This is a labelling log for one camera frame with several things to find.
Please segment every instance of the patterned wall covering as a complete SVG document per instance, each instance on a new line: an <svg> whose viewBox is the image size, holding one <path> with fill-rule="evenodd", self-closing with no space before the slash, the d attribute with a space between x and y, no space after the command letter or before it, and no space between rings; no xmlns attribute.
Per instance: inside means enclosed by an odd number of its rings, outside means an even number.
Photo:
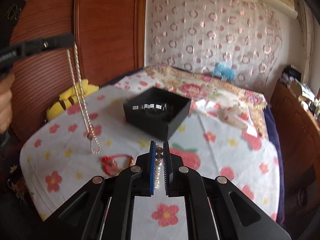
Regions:
<svg viewBox="0 0 320 240"><path fill-rule="evenodd" d="M147 0L147 55L191 72L218 62L236 70L235 85L264 91L281 49L280 23L262 2Z"/></svg>

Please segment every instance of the white curtain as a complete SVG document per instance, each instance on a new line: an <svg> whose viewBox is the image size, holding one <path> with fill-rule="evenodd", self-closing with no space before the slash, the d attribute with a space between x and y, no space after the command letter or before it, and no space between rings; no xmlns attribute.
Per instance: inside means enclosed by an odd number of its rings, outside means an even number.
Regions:
<svg viewBox="0 0 320 240"><path fill-rule="evenodd" d="M304 71L302 73L302 79L301 82L303 84L309 84L309 78L310 78L310 60L312 56L313 51L313 16L312 12L307 5L307 3L304 0L299 0L299 6L300 6L300 26L303 31L304 36L304 49L305 49L305 62L304 62Z"/></svg>

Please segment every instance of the hand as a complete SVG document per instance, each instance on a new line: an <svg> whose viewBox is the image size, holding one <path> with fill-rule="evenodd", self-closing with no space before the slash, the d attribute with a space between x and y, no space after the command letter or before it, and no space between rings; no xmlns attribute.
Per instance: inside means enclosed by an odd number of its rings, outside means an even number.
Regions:
<svg viewBox="0 0 320 240"><path fill-rule="evenodd" d="M0 81L0 133L4 133L12 120L11 109L11 86L14 81L14 74L9 73L6 78Z"/></svg>

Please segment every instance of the blue plush object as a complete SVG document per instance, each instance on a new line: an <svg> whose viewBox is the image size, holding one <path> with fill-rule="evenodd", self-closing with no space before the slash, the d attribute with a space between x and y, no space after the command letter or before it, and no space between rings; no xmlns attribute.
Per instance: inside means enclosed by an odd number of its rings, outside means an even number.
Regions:
<svg viewBox="0 0 320 240"><path fill-rule="evenodd" d="M236 73L234 69L226 67L219 62L216 68L212 71L212 76L220 77L222 80L231 80L231 82L233 82L236 77Z"/></svg>

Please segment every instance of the white wall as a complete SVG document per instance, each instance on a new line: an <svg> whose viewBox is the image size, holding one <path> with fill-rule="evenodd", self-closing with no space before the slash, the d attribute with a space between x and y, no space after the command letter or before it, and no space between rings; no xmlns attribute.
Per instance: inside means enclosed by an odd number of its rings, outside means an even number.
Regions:
<svg viewBox="0 0 320 240"><path fill-rule="evenodd" d="M313 17L314 26L314 44L310 62L311 75L309 86L311 90L317 94L320 87L320 25Z"/></svg>
<svg viewBox="0 0 320 240"><path fill-rule="evenodd" d="M297 19L290 19L280 12L278 12L278 17L280 20L280 27L282 31L282 48L273 66L273 70L271 71L268 78L267 89L265 92L265 96L267 99L271 98L276 82L285 66L288 64L292 64L295 65L298 69L301 69L304 57L303 33L300 28L299 21Z"/></svg>

